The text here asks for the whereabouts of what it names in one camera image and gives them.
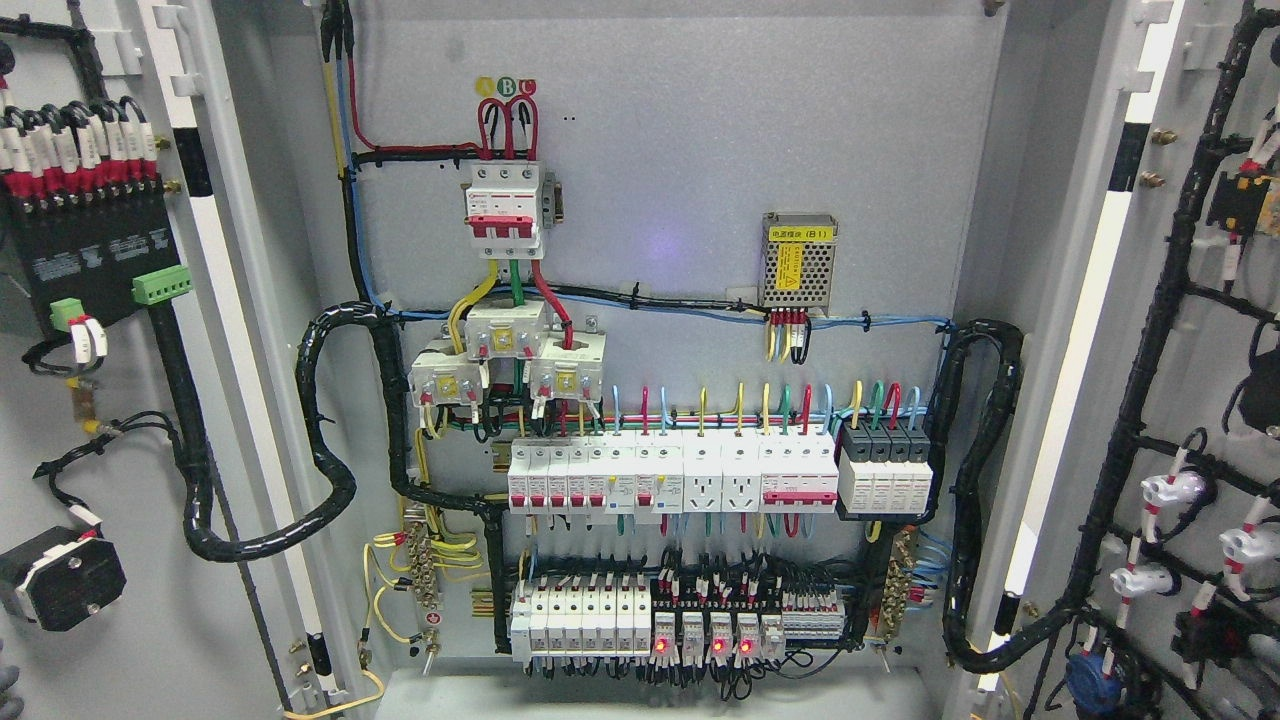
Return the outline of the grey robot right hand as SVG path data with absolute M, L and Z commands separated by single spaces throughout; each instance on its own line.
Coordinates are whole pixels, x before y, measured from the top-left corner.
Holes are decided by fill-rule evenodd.
M 20 679 L 20 669 L 17 665 L 1 661 L 0 666 L 0 719 L 19 719 L 26 710 L 26 702 L 17 694 L 15 684 Z

